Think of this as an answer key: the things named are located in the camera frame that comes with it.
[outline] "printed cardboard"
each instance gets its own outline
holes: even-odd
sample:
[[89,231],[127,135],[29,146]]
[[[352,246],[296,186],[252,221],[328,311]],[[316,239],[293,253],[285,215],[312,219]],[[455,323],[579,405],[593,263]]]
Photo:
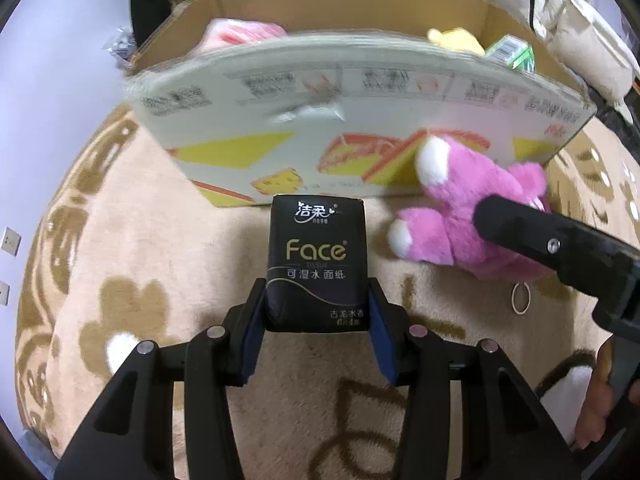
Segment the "printed cardboard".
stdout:
[[[292,36],[183,57],[222,17]],[[485,47],[507,33],[529,41],[537,73],[419,39],[453,27]],[[347,32],[295,34],[327,29]],[[430,134],[502,166],[545,162],[594,113],[530,31],[486,0],[190,0],[136,56],[127,98],[219,206],[420,192],[414,158]]]

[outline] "bedding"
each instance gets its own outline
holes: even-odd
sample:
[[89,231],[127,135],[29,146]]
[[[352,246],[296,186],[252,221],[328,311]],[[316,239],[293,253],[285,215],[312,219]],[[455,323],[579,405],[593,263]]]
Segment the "bedding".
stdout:
[[[556,211],[640,246],[640,168],[592,120],[548,164]],[[513,284],[398,260],[386,230],[421,197],[365,200],[369,274],[390,301],[445,338],[500,343],[538,384],[577,349],[607,337],[594,299],[554,276],[533,284],[524,316]],[[70,168],[31,247],[19,301],[15,387],[24,425],[61,456],[84,414],[138,341],[188,341],[222,321],[264,276],[269,208],[215,208],[121,106]],[[228,402],[247,478],[388,478],[406,389],[390,388],[369,339],[267,333],[257,370]],[[453,405],[460,391],[453,389]],[[187,478],[184,399],[175,388],[177,478]],[[461,414],[452,410],[450,476],[459,473]]]
[[633,124],[624,97],[640,75],[630,49],[638,50],[637,38],[614,0],[494,1],[528,23],[562,63]]

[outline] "pink stuffed animal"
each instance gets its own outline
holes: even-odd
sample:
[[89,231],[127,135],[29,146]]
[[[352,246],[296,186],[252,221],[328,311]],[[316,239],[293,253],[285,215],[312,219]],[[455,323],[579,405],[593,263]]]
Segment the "pink stuffed animal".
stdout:
[[438,206],[398,213],[388,232],[395,254],[457,265],[481,279],[526,282],[550,272],[533,260],[485,242],[472,221],[476,204],[492,194],[546,210],[541,200],[545,173],[539,164],[514,164],[504,170],[449,137],[431,136],[418,152],[415,165],[424,191]]

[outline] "electrical outlet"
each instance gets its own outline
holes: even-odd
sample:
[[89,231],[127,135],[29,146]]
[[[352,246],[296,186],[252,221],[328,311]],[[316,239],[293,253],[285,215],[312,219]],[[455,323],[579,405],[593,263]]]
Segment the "electrical outlet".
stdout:
[[0,305],[6,306],[9,301],[9,285],[5,282],[0,282]]
[[2,236],[2,245],[0,246],[0,249],[6,251],[11,256],[15,256],[16,254],[18,254],[20,240],[22,240],[22,237],[13,229],[7,227],[4,229],[4,235]]

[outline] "finger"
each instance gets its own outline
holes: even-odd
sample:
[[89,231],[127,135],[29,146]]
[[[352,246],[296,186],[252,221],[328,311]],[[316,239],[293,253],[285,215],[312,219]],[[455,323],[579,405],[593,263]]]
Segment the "finger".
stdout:
[[589,409],[583,408],[575,425],[575,440],[580,448],[586,448],[591,442],[599,441],[606,428],[605,418]]
[[609,381],[609,374],[613,366],[613,343],[612,338],[607,339],[598,350],[596,357],[596,368],[592,377],[598,378],[601,382]]
[[636,381],[629,390],[629,400],[634,404],[640,404],[640,381]]
[[591,377],[583,406],[606,417],[613,409],[613,390],[598,377]]

